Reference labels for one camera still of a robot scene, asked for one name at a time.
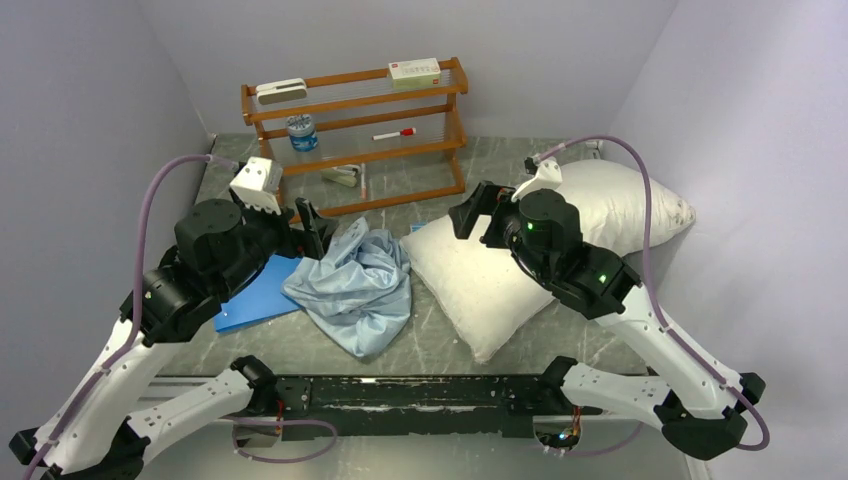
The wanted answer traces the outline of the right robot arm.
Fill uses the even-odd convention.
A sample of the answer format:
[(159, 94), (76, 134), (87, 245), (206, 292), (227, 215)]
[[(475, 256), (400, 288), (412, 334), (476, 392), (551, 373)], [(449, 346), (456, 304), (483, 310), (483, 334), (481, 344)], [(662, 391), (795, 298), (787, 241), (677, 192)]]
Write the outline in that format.
[(520, 200), (512, 189), (480, 183), (450, 208), (453, 233), (466, 240), (482, 215), (480, 238), (505, 249), (521, 271), (563, 306), (623, 340), (653, 370), (637, 378), (597, 370), (558, 356), (540, 376), (539, 398), (550, 413), (595, 407), (653, 427), (682, 453), (711, 460), (742, 439), (765, 390), (754, 372), (738, 373), (709, 355), (651, 296), (647, 283), (619, 255), (583, 239), (580, 214), (551, 189)]

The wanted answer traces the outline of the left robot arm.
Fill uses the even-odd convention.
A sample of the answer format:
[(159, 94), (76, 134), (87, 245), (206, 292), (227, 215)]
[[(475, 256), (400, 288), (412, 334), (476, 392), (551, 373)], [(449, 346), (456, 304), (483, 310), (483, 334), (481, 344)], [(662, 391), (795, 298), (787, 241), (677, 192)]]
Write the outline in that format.
[(110, 337), (72, 396), (9, 447), (47, 479), (134, 479), (160, 452), (210, 422), (261, 416), (280, 401), (277, 376), (252, 355), (211, 382), (148, 410), (135, 402), (151, 380), (254, 281), (275, 256), (322, 258), (338, 223), (306, 199), (266, 211), (206, 200), (174, 228), (159, 265), (135, 278)]

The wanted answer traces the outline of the blue flat board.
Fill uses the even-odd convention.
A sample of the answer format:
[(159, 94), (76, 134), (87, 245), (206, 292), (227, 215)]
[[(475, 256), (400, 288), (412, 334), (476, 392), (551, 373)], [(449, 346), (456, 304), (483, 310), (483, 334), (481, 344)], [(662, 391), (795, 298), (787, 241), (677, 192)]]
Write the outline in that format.
[(215, 331), (225, 334), (299, 310), (300, 305), (284, 294), (282, 286), (301, 261), (273, 256), (255, 280), (221, 306), (213, 319)]

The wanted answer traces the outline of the white pillow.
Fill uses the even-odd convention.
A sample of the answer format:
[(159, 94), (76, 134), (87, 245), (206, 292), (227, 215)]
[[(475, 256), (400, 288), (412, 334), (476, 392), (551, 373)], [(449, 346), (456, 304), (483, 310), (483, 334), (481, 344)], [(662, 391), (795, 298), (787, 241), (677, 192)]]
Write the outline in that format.
[[(561, 166), (558, 193), (576, 206), (584, 241), (620, 256), (638, 252), (643, 238), (663, 244), (695, 221), (694, 208), (657, 181), (645, 202), (637, 170), (605, 160)], [(521, 272), (505, 250), (480, 243), (489, 226), (482, 216), (472, 236), (458, 240), (444, 215), (404, 236), (400, 244), (413, 271), (434, 294), (477, 363), (488, 362), (552, 295)]]

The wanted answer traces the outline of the wooden shelf rack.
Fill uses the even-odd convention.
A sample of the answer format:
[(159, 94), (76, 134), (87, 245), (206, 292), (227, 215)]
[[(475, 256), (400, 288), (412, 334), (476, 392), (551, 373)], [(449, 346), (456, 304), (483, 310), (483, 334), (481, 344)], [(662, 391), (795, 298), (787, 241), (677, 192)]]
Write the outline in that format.
[[(439, 61), (441, 84), (395, 90), (388, 68), (304, 79), (306, 98), (260, 105), (257, 85), (243, 84), (241, 116), (255, 130), (261, 156), (283, 168), (277, 199), (296, 197), (299, 179), (320, 180), (320, 171), (343, 165), (359, 167), (358, 183), (342, 203), (324, 201), (327, 215), (359, 213), (462, 194), (466, 180), (458, 152), (467, 143), (458, 98), (469, 80), (457, 57)], [(309, 114), (318, 146), (292, 148), (286, 119)], [(373, 141), (372, 136), (415, 127), (414, 136)]]

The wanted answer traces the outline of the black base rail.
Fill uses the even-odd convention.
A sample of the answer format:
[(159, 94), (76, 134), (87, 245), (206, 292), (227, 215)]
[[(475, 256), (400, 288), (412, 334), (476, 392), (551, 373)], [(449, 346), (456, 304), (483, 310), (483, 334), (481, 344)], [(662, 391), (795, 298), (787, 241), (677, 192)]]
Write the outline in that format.
[(279, 376), (264, 413), (296, 426), (285, 441), (318, 437), (499, 434), (531, 438), (535, 422), (566, 423), (576, 407), (537, 376)]

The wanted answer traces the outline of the light blue pillowcase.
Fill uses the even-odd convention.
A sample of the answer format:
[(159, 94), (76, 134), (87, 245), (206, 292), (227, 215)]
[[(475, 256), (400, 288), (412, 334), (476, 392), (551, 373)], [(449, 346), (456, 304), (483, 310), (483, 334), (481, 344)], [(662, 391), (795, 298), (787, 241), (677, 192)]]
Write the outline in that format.
[(399, 240), (360, 217), (322, 259), (303, 259), (281, 293), (339, 347), (365, 359), (383, 351), (411, 317), (410, 271)]

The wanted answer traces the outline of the white box with red label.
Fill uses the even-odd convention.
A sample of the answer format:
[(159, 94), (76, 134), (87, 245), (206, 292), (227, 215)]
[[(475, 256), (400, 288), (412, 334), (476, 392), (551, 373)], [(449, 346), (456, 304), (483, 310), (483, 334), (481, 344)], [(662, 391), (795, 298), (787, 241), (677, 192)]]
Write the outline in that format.
[(436, 58), (390, 62), (388, 73), (395, 90), (430, 88), (441, 84), (441, 67)]

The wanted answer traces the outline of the white eraser block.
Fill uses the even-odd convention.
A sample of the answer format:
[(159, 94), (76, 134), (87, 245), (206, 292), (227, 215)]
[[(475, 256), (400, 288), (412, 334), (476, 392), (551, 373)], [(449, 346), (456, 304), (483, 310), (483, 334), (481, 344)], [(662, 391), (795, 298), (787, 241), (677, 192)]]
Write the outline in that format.
[(260, 84), (255, 87), (255, 96), (260, 105), (300, 100), (308, 95), (308, 87), (302, 78)]

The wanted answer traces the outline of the red capped white marker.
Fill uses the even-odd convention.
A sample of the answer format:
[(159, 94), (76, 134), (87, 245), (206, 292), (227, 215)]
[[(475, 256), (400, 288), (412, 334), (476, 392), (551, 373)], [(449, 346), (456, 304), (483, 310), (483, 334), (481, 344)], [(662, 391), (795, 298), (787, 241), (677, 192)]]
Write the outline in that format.
[(387, 132), (382, 134), (376, 134), (372, 136), (373, 141), (383, 141), (389, 140), (393, 138), (401, 138), (401, 137), (409, 137), (414, 136), (417, 133), (417, 129), (415, 127), (405, 128), (393, 132)]

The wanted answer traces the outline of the small stapler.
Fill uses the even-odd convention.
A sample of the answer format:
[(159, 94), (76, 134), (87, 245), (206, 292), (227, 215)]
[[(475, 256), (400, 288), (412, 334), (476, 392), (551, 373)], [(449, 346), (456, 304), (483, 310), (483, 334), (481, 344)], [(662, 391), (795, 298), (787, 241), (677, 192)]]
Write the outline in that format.
[(356, 165), (343, 165), (331, 167), (320, 171), (323, 179), (338, 183), (346, 187), (354, 187), (358, 183), (359, 167)]

